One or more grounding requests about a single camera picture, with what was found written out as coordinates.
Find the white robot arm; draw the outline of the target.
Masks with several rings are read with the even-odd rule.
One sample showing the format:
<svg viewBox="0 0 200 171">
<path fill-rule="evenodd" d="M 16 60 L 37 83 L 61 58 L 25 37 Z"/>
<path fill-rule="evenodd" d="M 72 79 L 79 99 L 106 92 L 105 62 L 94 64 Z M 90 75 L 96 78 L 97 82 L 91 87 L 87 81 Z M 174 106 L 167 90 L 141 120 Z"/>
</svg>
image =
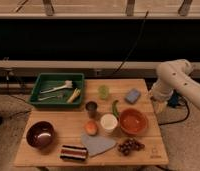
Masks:
<svg viewBox="0 0 200 171">
<path fill-rule="evenodd" d="M 200 110 L 200 84 L 189 76 L 192 71 L 192 64 L 185 59 L 160 63 L 157 81 L 150 90 L 152 97 L 159 102 L 168 101 L 176 90 Z"/>
</svg>

